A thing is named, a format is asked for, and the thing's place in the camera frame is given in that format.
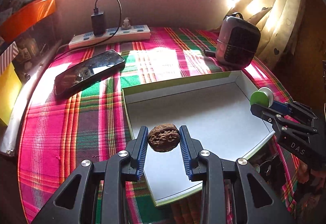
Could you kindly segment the person's right hand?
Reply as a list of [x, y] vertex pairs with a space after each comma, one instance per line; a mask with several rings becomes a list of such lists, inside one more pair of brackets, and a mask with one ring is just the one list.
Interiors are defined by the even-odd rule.
[[298, 182], [302, 184], [306, 183], [309, 180], [310, 175], [320, 178], [320, 181], [317, 185], [317, 189], [324, 187], [326, 171], [316, 171], [316, 170], [309, 169], [304, 162], [300, 161], [297, 169]]

